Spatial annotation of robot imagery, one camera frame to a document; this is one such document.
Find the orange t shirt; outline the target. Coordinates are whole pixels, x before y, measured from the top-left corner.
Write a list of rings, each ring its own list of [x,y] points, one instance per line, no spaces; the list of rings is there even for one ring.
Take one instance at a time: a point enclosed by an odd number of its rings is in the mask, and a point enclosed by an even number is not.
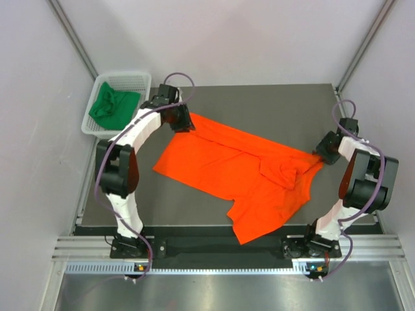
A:
[[[279,229],[311,199],[324,166],[316,154],[191,114],[195,130],[174,135],[153,169],[233,203],[227,212],[240,244]]]

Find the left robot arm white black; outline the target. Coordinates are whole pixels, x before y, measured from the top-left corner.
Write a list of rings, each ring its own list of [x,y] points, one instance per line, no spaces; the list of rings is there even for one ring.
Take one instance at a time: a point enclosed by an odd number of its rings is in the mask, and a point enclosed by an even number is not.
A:
[[[143,258],[150,251],[141,234],[143,222],[137,211],[137,153],[163,124],[176,133],[195,129],[180,89],[167,84],[160,84],[157,94],[140,105],[121,133],[97,144],[95,189],[105,194],[110,202],[107,208],[117,221],[110,251],[113,259]]]

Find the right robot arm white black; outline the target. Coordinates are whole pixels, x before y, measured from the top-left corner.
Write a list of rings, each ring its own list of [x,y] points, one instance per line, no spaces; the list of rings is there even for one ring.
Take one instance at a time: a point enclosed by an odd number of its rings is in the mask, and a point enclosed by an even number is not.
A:
[[[338,202],[307,226],[303,250],[313,257],[328,254],[340,257],[338,240],[354,221],[390,203],[399,161],[381,157],[367,142],[357,137],[358,120],[341,118],[336,132],[330,131],[314,151],[324,163],[333,165],[341,157],[348,166],[338,190]]]

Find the white plastic basket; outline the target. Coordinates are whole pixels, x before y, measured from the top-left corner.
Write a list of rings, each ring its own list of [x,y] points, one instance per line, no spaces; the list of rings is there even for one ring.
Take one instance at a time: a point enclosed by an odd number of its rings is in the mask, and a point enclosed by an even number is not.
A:
[[[113,71],[99,75],[93,85],[81,130],[110,139],[117,135],[148,100],[152,77],[144,71]]]

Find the green t shirt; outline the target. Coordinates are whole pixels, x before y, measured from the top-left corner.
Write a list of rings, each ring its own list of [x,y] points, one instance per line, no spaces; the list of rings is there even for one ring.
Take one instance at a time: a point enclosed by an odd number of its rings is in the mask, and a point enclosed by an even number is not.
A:
[[[117,91],[104,82],[88,114],[105,130],[121,131],[131,121],[140,98],[140,93]]]

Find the aluminium front rail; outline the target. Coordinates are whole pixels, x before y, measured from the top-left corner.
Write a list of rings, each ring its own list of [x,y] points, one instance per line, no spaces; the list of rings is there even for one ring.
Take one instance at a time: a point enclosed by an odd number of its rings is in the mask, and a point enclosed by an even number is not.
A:
[[[351,235],[353,250],[349,261],[402,261],[405,254],[397,235]],[[100,236],[61,236],[53,261],[107,261],[110,246]]]

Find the aluminium frame post left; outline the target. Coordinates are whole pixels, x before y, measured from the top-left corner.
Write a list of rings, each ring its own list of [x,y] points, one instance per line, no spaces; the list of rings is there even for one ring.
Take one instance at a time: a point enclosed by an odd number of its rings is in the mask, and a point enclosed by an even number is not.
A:
[[[83,43],[81,42],[72,22],[70,22],[63,6],[58,0],[46,0],[47,4],[49,5],[50,9],[52,10],[53,14],[57,18],[59,24],[62,26],[66,36],[68,37],[70,43],[74,47],[78,57],[84,64],[89,75],[92,79],[96,79],[98,76],[98,72],[91,61],[91,58],[88,55],[87,50],[85,49]]]

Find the aluminium frame post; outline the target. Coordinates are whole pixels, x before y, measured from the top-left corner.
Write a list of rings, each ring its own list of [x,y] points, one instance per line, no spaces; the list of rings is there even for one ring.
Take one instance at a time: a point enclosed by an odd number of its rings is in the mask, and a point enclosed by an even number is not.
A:
[[[354,75],[354,72],[357,70],[362,59],[368,52],[375,37],[380,33],[381,27],[387,20],[396,3],[396,0],[386,0],[382,2],[380,9],[376,13],[373,21],[370,24],[370,27],[366,31],[364,38],[362,39],[355,54],[353,55],[353,58],[348,64],[344,74],[340,79],[340,82],[334,87],[335,94],[338,98],[342,98],[342,92],[345,90],[346,86]]]
[[[98,72],[91,61],[91,58],[88,55],[87,50],[85,49],[83,43],[81,42],[72,22],[70,22],[63,6],[58,0],[46,0],[47,4],[49,5],[50,9],[52,10],[53,14],[57,18],[59,24],[62,26],[66,36],[68,37],[70,43],[74,47],[78,57],[84,64],[89,75],[92,79],[96,79],[98,76]]]

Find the aluminium frame post right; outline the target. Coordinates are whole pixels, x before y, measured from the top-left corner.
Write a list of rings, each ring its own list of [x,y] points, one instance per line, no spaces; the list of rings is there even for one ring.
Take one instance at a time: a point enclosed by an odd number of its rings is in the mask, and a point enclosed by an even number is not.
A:
[[[342,98],[342,92],[345,90],[346,86],[354,75],[354,72],[357,70],[362,59],[368,52],[375,37],[380,33],[381,27],[387,20],[396,3],[396,0],[386,0],[382,2],[380,9],[376,13],[373,21],[370,24],[370,27],[366,31],[364,38],[362,39],[355,54],[353,55],[353,58],[348,64],[344,74],[340,79],[340,82],[334,87],[335,94],[338,98]]]

